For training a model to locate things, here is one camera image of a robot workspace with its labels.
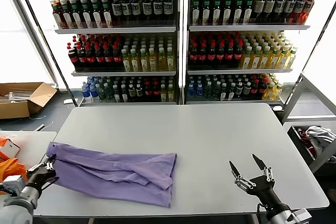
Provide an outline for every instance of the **beverage bottle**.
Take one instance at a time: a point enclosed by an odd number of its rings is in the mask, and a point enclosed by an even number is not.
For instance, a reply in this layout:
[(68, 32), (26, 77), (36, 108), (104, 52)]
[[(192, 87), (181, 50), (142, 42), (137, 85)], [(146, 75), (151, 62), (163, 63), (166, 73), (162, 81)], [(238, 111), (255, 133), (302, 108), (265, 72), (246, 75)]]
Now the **beverage bottle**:
[(192, 24), (193, 26), (197, 26), (198, 25), (198, 20), (199, 20), (199, 4), (200, 4), (200, 0), (193, 0), (192, 2), (192, 7), (191, 7), (191, 20), (192, 20)]
[(296, 0), (295, 7), (293, 12), (289, 16), (289, 23), (298, 23), (299, 22), (299, 15), (303, 11), (303, 7), (305, 5), (305, 0)]
[(260, 60), (261, 46), (255, 48), (254, 54), (251, 57), (249, 68), (256, 69)]
[(203, 9), (202, 9), (202, 26), (207, 26), (209, 21), (209, 9), (210, 0), (203, 1)]
[(168, 71), (175, 71), (175, 57), (173, 53), (173, 48), (167, 48), (167, 64), (168, 64)]
[(141, 48), (140, 49), (140, 53), (141, 53), (141, 66), (142, 66), (142, 71), (143, 72), (148, 72), (150, 69), (149, 66), (149, 59), (148, 59), (148, 54), (146, 52), (146, 49)]
[(233, 65), (232, 65), (233, 68), (238, 68), (239, 63), (240, 63), (241, 58), (242, 58), (241, 57), (242, 53), (243, 53), (243, 42), (241, 40), (239, 40), (238, 45), (235, 49), (234, 56), (233, 56)]
[(233, 57), (233, 42), (230, 42), (229, 46), (226, 48), (224, 56), (224, 65), (226, 68), (232, 67), (232, 57)]
[(271, 82), (268, 85), (268, 88), (267, 88), (266, 92), (262, 95), (263, 100), (271, 100), (271, 98), (273, 96), (273, 88), (274, 88), (274, 82)]
[(225, 6), (223, 10), (223, 26), (229, 24), (231, 16), (231, 0), (225, 0)]
[(160, 71), (167, 71), (167, 58), (164, 53), (164, 48), (160, 47), (159, 48), (159, 70)]
[(232, 100), (236, 91), (236, 84), (234, 82), (231, 82), (230, 89), (229, 89), (229, 96), (227, 98), (228, 101)]
[(243, 11), (243, 24), (248, 24), (250, 22), (250, 17), (252, 13), (252, 3), (253, 0), (247, 0), (246, 6)]
[(237, 0), (234, 12), (232, 13), (232, 24), (237, 25), (240, 22), (243, 0)]
[(270, 49), (271, 47), (269, 46), (264, 47), (264, 52), (262, 53), (259, 64), (257, 66), (258, 69), (266, 68), (267, 62), (270, 60)]
[(265, 0), (255, 0), (254, 8), (252, 12), (253, 23), (260, 23), (261, 22), (261, 14), (264, 9)]
[(289, 16), (293, 12), (293, 9), (295, 7), (295, 0), (286, 0), (285, 6), (283, 8), (282, 18), (284, 19), (284, 23), (288, 23)]
[(212, 15), (212, 25), (213, 26), (218, 26), (219, 24), (220, 11), (221, 11), (220, 4), (221, 4), (221, 0), (214, 1), (213, 15)]
[(69, 29), (76, 28), (75, 19), (73, 18), (72, 14), (71, 14), (71, 10), (68, 6), (67, 0), (60, 0), (60, 3), (62, 5), (62, 9), (63, 9), (62, 13), (63, 13), (64, 19), (67, 23), (67, 26), (69, 27)]

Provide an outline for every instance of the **shelf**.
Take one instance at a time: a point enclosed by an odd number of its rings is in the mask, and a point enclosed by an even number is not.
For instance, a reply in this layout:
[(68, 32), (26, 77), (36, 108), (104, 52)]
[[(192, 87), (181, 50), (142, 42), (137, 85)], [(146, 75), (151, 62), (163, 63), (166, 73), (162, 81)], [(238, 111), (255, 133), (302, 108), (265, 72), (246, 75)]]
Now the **shelf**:
[(225, 70), (188, 70), (193, 74), (243, 74), (243, 73), (289, 73), (292, 69), (225, 69)]
[(72, 76), (174, 76), (176, 71), (161, 72), (76, 72)]
[(85, 28), (59, 29), (57, 34), (137, 34), (137, 33), (173, 33), (176, 26), (158, 27), (113, 27), (113, 28)]
[(190, 26), (189, 31), (273, 31), (307, 30), (305, 25), (227, 25), (227, 26)]

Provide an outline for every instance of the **cardboard box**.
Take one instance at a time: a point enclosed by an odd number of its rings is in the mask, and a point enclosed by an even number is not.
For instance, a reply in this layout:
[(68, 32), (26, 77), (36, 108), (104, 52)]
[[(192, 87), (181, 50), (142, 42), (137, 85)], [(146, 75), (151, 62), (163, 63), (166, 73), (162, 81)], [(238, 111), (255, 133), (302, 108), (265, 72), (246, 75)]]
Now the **cardboard box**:
[(29, 100), (22, 102), (0, 102), (0, 119), (26, 118), (42, 109), (57, 92), (56, 89), (43, 82), (2, 83), (0, 95), (6, 95), (11, 89), (30, 89), (34, 93)]

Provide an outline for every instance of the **small table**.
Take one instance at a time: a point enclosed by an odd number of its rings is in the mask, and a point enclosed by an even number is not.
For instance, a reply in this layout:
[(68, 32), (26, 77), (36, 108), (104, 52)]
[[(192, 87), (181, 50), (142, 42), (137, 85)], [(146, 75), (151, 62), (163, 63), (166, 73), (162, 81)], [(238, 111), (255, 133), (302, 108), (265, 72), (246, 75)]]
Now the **small table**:
[(275, 192), (292, 209), (329, 201), (267, 104), (75, 108), (55, 142), (107, 153), (177, 153), (171, 208), (96, 199), (57, 185), (36, 216), (137, 217), (256, 212), (258, 198), (234, 184), (229, 160), (246, 177), (261, 175), (256, 154), (274, 170)]

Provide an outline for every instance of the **crumpled cloth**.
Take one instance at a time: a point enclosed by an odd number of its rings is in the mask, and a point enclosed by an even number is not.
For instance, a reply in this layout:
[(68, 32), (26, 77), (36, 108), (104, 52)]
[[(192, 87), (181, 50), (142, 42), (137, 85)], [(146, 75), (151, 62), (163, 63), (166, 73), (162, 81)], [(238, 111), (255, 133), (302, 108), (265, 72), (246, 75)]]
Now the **crumpled cloth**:
[(108, 154), (51, 142), (55, 184), (92, 197), (170, 207), (176, 153)]
[[(331, 129), (318, 126), (310, 126), (306, 130), (306, 135), (314, 146), (317, 156), (319, 156), (336, 138), (336, 135), (331, 132)], [(329, 161), (336, 162), (336, 155), (333, 155)]]

